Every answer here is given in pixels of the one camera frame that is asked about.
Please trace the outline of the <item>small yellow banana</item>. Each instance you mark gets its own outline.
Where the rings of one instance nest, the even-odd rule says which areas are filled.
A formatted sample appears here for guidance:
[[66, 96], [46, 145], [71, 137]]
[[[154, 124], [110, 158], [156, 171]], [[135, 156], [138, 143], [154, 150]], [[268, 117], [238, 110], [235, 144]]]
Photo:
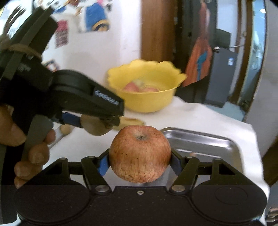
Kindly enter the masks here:
[[114, 130], [121, 130], [122, 128], [129, 126], [129, 125], [139, 125], [143, 126], [146, 125], [146, 123], [142, 120], [135, 119], [135, 118], [128, 118], [128, 117], [120, 117], [120, 124], [119, 126], [114, 126]]

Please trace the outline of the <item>orange dress poster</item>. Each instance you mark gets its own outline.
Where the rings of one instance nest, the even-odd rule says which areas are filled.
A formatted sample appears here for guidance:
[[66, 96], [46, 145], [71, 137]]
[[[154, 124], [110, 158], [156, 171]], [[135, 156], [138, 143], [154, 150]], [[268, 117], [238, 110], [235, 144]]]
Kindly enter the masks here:
[[185, 68], [186, 87], [209, 75], [212, 61], [212, 46], [217, 22], [216, 1], [192, 1], [192, 39], [189, 59]]

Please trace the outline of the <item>small round brown fruit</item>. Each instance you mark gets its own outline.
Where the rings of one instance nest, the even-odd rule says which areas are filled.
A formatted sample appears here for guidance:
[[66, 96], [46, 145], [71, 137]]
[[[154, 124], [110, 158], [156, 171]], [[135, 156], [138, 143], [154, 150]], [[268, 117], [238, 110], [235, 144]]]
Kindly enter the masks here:
[[64, 125], [61, 125], [59, 127], [59, 130], [60, 130], [61, 134], [66, 136], [66, 135], [69, 135], [71, 133], [72, 128], [69, 124], [64, 124]]

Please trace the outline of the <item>wooden door frame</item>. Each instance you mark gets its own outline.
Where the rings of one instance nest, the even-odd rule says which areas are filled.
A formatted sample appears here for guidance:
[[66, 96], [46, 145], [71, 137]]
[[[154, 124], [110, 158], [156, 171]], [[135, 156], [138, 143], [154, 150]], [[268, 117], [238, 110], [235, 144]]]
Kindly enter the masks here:
[[172, 61], [175, 45], [176, 1], [142, 1], [141, 58]]

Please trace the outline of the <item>red apple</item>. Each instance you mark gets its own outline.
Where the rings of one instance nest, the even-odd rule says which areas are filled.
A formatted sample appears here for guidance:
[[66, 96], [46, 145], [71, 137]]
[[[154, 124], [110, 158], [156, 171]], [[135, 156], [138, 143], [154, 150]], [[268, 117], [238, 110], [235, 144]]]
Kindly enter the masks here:
[[125, 181], [149, 183], [165, 172], [171, 147], [163, 133], [151, 126], [122, 128], [109, 149], [110, 167]]
[[159, 89], [147, 86], [142, 80], [136, 79], [129, 82], [123, 89], [124, 91], [129, 92], [158, 92]]

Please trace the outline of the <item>brown kiwi fruit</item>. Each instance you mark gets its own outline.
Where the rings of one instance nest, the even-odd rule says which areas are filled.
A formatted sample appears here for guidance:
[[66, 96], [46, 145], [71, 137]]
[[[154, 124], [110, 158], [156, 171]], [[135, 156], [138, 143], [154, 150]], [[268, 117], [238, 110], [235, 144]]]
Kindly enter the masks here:
[[89, 115], [81, 115], [80, 117], [81, 126], [91, 135], [102, 136], [108, 133], [113, 127], [106, 121]]

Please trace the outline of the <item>dark grey cabinet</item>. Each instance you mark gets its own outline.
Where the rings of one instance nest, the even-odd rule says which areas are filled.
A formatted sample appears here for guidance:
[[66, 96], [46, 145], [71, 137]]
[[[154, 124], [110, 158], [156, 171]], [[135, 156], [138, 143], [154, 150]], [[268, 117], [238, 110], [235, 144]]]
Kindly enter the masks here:
[[214, 48], [205, 104], [224, 106], [230, 94], [237, 56], [237, 53], [228, 49]]

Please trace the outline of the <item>metal baking tray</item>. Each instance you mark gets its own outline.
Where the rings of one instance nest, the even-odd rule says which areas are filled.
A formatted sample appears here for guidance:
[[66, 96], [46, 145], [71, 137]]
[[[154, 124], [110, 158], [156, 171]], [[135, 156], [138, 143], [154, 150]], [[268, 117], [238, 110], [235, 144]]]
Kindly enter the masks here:
[[[221, 158], [239, 172], [243, 172], [239, 148], [228, 138], [180, 128], [163, 128], [161, 132], [168, 139], [171, 148], [182, 157], [192, 156], [200, 162], [208, 163], [215, 158]], [[154, 185], [169, 188], [176, 178], [169, 166]]]

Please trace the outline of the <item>houses drawing paper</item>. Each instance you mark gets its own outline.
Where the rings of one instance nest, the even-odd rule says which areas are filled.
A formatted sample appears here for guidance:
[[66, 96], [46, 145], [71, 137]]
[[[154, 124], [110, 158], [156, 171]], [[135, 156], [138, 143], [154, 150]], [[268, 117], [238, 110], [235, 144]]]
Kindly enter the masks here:
[[63, 63], [64, 49], [69, 43], [69, 27], [68, 20], [59, 20], [58, 27], [47, 44], [42, 54], [42, 64], [50, 71], [55, 72], [60, 69]]

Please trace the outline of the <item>yellow plastic bowl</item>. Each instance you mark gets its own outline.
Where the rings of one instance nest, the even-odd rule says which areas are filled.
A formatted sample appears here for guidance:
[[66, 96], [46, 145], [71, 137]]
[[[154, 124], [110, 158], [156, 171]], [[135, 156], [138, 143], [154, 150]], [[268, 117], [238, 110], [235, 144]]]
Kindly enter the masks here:
[[186, 78], [170, 61], [137, 59], [107, 71], [108, 85], [124, 100], [125, 108], [140, 113], [156, 112], [169, 105]]

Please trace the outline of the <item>anime girl drawing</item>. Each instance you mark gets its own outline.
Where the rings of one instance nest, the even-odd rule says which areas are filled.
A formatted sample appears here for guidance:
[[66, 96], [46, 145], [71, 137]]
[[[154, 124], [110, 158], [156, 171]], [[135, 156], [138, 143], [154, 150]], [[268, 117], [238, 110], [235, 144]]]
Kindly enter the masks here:
[[113, 1], [79, 1], [75, 14], [78, 32], [108, 31], [112, 5]]

